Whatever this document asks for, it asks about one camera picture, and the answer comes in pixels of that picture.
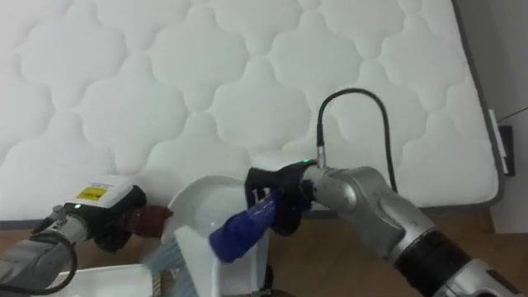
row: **brush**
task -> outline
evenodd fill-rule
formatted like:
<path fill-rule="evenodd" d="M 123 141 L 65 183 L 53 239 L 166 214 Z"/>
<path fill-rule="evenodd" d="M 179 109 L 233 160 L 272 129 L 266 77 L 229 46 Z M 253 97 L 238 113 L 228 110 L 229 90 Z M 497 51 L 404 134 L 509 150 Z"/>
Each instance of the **brush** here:
<path fill-rule="evenodd" d="M 163 235 L 165 221 L 172 216 L 172 211 L 166 207 L 148 205 L 128 214 L 123 227 L 142 238 L 160 239 Z M 169 288 L 165 297 L 197 297 L 198 293 L 187 269 L 176 237 L 152 250 L 141 262 L 148 267 L 153 276 L 163 271 L 177 271 L 176 284 Z"/>
<path fill-rule="evenodd" d="M 167 297 L 197 297 L 198 293 L 191 274 L 187 269 L 182 250 L 176 237 L 156 247 L 141 262 L 150 269 L 153 275 L 162 271 L 176 270 L 176 284 L 164 295 Z"/>

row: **white mattress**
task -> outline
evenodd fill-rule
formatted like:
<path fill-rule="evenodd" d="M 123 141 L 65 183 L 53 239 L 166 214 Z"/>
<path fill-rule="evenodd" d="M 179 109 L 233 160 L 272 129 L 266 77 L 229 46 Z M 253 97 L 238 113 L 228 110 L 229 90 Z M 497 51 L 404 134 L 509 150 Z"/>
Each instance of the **white mattress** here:
<path fill-rule="evenodd" d="M 450 1 L 0 1 L 0 220 L 41 218 L 101 173 L 167 204 L 260 153 L 312 158 L 318 106 L 343 87 L 387 106 L 404 196 L 497 194 Z M 329 165 L 386 176 L 372 101 L 342 98 L 324 121 Z"/>

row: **white plastic bowl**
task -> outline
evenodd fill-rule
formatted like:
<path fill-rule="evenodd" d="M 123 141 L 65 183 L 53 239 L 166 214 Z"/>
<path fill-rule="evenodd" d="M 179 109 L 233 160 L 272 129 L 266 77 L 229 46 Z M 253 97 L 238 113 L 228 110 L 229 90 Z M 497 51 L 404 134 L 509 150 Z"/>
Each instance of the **white plastic bowl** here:
<path fill-rule="evenodd" d="M 243 181 L 226 176 L 202 177 L 180 191 L 168 205 L 162 241 L 176 236 L 200 297 L 243 295 L 258 290 L 257 247 L 232 264 L 221 264 L 209 235 L 247 208 Z"/>

